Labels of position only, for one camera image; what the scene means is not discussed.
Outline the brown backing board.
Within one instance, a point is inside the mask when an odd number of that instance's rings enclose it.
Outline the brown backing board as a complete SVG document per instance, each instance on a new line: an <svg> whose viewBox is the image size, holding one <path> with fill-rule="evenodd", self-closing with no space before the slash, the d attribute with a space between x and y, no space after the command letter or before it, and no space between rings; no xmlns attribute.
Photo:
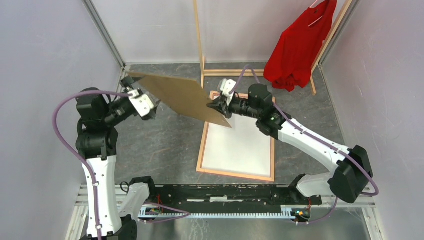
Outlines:
<svg viewBox="0 0 424 240"><path fill-rule="evenodd" d="M194 79L129 72L150 94L161 100L177 114L230 128L226 118L207 107L212 100L202 86Z"/></svg>

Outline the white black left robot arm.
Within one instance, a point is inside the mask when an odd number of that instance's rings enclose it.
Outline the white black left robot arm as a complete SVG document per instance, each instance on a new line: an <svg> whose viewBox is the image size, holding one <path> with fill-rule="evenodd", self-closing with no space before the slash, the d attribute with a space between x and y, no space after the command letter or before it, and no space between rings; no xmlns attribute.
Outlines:
<svg viewBox="0 0 424 240"><path fill-rule="evenodd" d="M158 102L147 92L130 85L125 97L111 100L110 94L100 93L96 87L82 92L76 98L80 115L77 124L75 147L84 159L82 164L88 194L89 220L84 240L100 240L118 237L122 227L130 221L121 217L116 204L115 166L117 162L116 126L130 116L150 120L156 116Z"/></svg>

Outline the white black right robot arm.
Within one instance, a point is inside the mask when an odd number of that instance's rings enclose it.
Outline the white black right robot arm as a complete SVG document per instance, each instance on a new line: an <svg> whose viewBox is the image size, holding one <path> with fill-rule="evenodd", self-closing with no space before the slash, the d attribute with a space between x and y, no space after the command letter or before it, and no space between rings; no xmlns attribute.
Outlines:
<svg viewBox="0 0 424 240"><path fill-rule="evenodd" d="M332 194L353 204L361 195L378 194L365 148L338 144L307 129L276 105L274 96L264 84L251 85L246 97L238 96L234 87L235 81L225 80L218 97L207 103L207 107L227 119L232 115L255 119L261 133L301 150L328 170L317 175L299 175L288 191L293 203L302 204L309 197Z"/></svg>

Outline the wooden clothes rack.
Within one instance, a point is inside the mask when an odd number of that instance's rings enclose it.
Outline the wooden clothes rack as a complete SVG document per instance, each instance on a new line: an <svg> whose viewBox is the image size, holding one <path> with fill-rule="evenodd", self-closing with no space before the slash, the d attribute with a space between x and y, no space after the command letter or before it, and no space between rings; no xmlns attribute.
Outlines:
<svg viewBox="0 0 424 240"><path fill-rule="evenodd" d="M332 41L336 39L337 32L341 31L343 28L344 22L346 22L349 18L349 14L354 10L355 4L357 4L357 0L346 0L344 1L340 11L338 12L337 17L333 21L331 25L331 29L326 36L326 39L322 42L322 46L318 51L318 54L311 66L311 73L313 74L315 69L320 66L320 64L324 61L325 55L331 49ZM205 77L238 77L242 73L242 69L208 69L206 68L206 56L204 55L204 47L203 44L206 43L206 37L202 35L204 31L201 28L200 20L199 20L199 8L198 2L196 0L193 1L193 10L194 10L194 20L197 34L197 47L199 54L199 64L200 64L200 85L204 85Z"/></svg>

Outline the red t-shirt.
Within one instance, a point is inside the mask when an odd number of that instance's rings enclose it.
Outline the red t-shirt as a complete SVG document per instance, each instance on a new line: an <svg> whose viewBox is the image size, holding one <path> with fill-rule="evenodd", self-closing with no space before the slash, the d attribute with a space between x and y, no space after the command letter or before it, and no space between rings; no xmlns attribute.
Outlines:
<svg viewBox="0 0 424 240"><path fill-rule="evenodd" d="M263 77L273 88L292 92L296 86L304 88L309 84L312 64L332 27L338 3L336 0L327 1L323 27L308 28L309 7L282 32L263 72Z"/></svg>

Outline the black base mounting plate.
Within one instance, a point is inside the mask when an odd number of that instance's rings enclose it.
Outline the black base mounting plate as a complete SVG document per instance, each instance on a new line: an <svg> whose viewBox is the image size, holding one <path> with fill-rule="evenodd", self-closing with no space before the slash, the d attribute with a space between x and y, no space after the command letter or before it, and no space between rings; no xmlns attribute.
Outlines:
<svg viewBox="0 0 424 240"><path fill-rule="evenodd" d="M156 185L147 202L191 214L271 214L282 206L305 208L322 204L319 196L305 197L295 187L275 184Z"/></svg>

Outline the pink clothes hanger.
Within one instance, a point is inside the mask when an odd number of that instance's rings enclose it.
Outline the pink clothes hanger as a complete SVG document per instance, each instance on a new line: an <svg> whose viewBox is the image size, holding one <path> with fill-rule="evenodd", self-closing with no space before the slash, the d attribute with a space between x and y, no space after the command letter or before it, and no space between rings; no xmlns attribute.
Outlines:
<svg viewBox="0 0 424 240"><path fill-rule="evenodd" d="M311 16L307 25L309 29L317 29L324 26L328 5L328 0L322 0L310 7Z"/></svg>

